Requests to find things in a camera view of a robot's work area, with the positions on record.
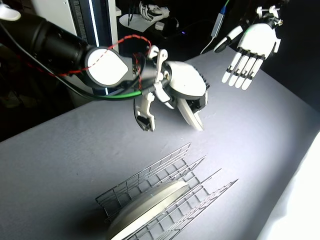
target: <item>robotic hand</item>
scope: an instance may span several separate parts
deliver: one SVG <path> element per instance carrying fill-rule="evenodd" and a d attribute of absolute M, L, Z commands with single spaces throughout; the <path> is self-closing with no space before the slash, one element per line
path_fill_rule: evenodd
<path fill-rule="evenodd" d="M 263 61 L 271 53 L 278 52 L 281 40 L 277 38 L 275 28 L 283 24 L 279 19 L 279 10 L 275 6 L 269 9 L 262 9 L 262 7 L 256 9 L 258 21 L 244 32 L 237 46 L 237 53 L 221 80 L 223 83 L 229 81 L 229 86 L 235 85 L 236 88 L 248 89 Z M 224 50 L 245 29 L 246 25 L 234 28 L 216 45 L 214 51 L 219 53 Z"/>
<path fill-rule="evenodd" d="M 166 61 L 165 49 L 150 46 L 147 55 L 123 57 L 110 47 L 89 45 L 42 17 L 20 14 L 5 4 L 0 4 L 0 36 L 1 43 L 22 56 L 28 66 L 50 74 L 83 97 L 119 101 L 140 96 L 141 103 L 134 106 L 134 115 L 145 131 L 155 130 L 155 117 L 150 113 L 155 95 L 168 108 L 177 107 L 195 129 L 203 129 L 198 113 L 207 105 L 209 85 L 191 65 Z M 133 37 L 149 42 L 137 35 L 126 36 L 119 42 Z M 121 93 L 89 94 L 63 78 L 73 74 L 89 87 L 116 88 Z"/>
<path fill-rule="evenodd" d="M 158 7 L 157 5 L 143 5 L 142 1 L 139 3 L 139 10 L 141 16 L 151 23 L 160 21 L 169 17 L 169 9 L 167 7 Z"/>

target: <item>dish rack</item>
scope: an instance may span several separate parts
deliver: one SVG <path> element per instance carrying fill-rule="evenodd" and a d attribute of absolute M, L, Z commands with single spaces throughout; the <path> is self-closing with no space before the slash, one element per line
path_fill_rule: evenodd
<path fill-rule="evenodd" d="M 102 193 L 95 200 L 104 209 L 106 222 L 112 222 L 120 210 L 133 198 L 147 189 L 173 180 L 183 180 L 189 184 L 186 192 L 165 208 L 142 228 L 133 232 L 126 240 L 170 240 L 190 224 L 201 212 L 228 190 L 236 181 L 229 182 L 209 193 L 204 185 L 221 169 L 200 181 L 193 170 L 205 156 L 188 165 L 186 156 L 191 142 L 180 147 L 161 160 L 138 172 L 117 186 Z"/>

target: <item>table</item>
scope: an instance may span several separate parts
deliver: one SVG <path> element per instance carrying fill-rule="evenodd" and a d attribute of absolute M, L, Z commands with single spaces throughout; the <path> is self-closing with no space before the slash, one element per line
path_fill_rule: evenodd
<path fill-rule="evenodd" d="M 0 143 L 1 239 L 104 239 L 95 197 L 188 142 L 187 162 L 207 156 L 199 175 L 222 168 L 217 185 L 239 180 L 176 239 L 255 239 L 320 115 L 263 71 L 247 91 L 221 83 L 234 54 L 227 48 L 188 61 L 211 85 L 203 132 L 157 102 L 156 130 L 143 132 L 132 101 L 100 101 Z"/>

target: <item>led light strip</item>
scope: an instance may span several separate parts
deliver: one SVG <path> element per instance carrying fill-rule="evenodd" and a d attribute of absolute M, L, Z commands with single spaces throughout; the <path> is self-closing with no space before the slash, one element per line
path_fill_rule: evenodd
<path fill-rule="evenodd" d="M 97 32 L 97 27 L 96 27 L 96 19 L 95 19 L 95 14 L 94 14 L 94 7 L 92 5 L 92 0 L 89 0 L 89 7 L 90 7 L 91 20 L 92 20 L 92 25 L 93 25 L 95 44 L 97 47 L 99 47 L 98 32 Z"/>

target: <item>plate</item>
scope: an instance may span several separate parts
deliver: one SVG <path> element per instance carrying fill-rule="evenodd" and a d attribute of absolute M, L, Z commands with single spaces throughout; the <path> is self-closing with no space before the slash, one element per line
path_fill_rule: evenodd
<path fill-rule="evenodd" d="M 123 240 L 177 200 L 187 189 L 184 181 L 157 184 L 133 199 L 111 223 L 107 240 Z"/>

